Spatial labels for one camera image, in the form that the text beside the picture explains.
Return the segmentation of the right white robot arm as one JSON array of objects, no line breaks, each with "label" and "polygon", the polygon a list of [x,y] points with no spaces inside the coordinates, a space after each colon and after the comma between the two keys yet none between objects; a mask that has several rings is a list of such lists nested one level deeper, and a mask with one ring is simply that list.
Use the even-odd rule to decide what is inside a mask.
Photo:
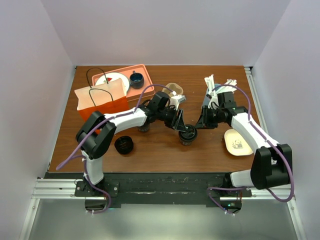
[{"label": "right white robot arm", "polygon": [[231,92],[219,93],[217,103],[203,105],[196,129],[215,129],[220,123],[227,123],[237,131],[251,148],[254,159],[249,170],[235,171],[227,175],[223,192],[235,196],[241,187],[255,187],[258,190],[291,184],[292,149],[280,144],[252,119],[249,109],[238,106]]}]

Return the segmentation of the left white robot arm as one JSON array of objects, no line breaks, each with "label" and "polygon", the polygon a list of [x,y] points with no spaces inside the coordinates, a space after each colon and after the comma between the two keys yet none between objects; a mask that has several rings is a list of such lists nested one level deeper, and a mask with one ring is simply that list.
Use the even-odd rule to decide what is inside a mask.
[{"label": "left white robot arm", "polygon": [[106,114],[93,112],[75,137],[86,158],[86,191],[92,196],[99,196],[103,192],[103,155],[115,134],[134,127],[147,129],[157,120],[164,122],[170,129],[185,133],[187,127],[183,121],[183,110],[179,108],[185,101],[184,95],[169,96],[158,91],[147,104],[140,104],[130,110]]}]

